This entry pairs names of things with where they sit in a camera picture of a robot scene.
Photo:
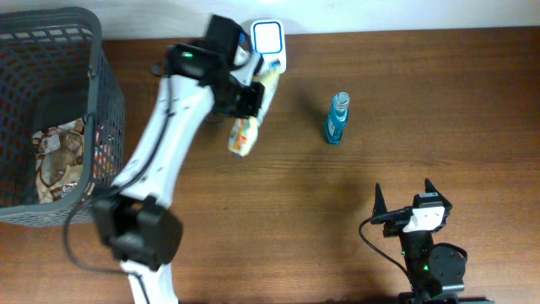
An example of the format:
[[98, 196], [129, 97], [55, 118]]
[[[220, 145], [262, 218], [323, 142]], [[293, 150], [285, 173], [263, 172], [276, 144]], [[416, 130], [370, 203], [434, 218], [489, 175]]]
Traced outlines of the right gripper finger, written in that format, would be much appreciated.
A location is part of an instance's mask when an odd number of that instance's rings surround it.
[[429, 178], [424, 180], [424, 191], [426, 193], [436, 193], [437, 198], [444, 204], [449, 205], [450, 202], [439, 192]]
[[381, 190], [381, 185], [376, 183], [375, 185], [375, 202], [373, 207], [373, 216], [379, 216], [387, 213], [386, 202]]

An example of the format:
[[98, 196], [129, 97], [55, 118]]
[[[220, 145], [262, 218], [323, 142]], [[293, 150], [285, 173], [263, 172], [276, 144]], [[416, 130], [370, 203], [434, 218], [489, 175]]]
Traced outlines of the yellow wet wipes pack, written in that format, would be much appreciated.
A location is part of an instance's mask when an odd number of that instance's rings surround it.
[[258, 138], [258, 129], [263, 123], [270, 105], [275, 96], [281, 71], [281, 62], [276, 60], [266, 63], [261, 72], [258, 72], [252, 82], [261, 84], [262, 104], [258, 107], [258, 113], [248, 118], [236, 118], [229, 135], [228, 148], [237, 157], [244, 158], [250, 152]]

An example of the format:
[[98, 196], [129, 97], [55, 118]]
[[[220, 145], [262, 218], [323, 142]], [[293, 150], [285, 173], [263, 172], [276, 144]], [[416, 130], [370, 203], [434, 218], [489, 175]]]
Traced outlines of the blue mouthwash bottle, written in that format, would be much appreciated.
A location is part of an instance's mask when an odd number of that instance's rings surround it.
[[348, 121], [349, 104], [350, 96], [346, 92], [340, 92], [332, 98], [330, 113], [325, 125], [327, 142], [331, 145], [340, 145], [343, 130]]

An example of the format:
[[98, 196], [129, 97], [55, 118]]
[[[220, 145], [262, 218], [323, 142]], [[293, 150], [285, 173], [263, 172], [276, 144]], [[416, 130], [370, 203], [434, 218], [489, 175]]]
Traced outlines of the brown cookie snack pouch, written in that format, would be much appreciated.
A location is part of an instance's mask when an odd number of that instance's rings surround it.
[[40, 204], [58, 201], [77, 186], [83, 172], [84, 130], [83, 119], [79, 118], [33, 134]]

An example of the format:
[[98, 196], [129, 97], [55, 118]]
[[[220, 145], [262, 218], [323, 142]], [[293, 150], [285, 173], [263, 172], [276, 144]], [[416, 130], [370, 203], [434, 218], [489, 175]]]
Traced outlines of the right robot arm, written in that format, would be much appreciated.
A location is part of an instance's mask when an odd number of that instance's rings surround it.
[[375, 185], [375, 203], [368, 222], [383, 226], [385, 238], [397, 237], [405, 264], [402, 266], [411, 290], [398, 295], [399, 303], [489, 303], [482, 297], [461, 298], [467, 251], [450, 243], [435, 243], [433, 235], [446, 225], [451, 202], [433, 183], [424, 181], [424, 192], [413, 203], [390, 211], [381, 186]]

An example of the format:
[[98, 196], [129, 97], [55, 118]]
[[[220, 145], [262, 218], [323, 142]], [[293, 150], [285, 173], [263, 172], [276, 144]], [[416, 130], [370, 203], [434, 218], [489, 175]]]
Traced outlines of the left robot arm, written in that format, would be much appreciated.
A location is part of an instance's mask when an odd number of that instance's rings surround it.
[[93, 204], [100, 240], [119, 260], [136, 303], [177, 303], [171, 262], [182, 223], [170, 212], [175, 184], [209, 114], [235, 120], [229, 150], [251, 152], [276, 93], [283, 59], [258, 51], [234, 20], [211, 17], [201, 39], [171, 46], [153, 113], [132, 157]]

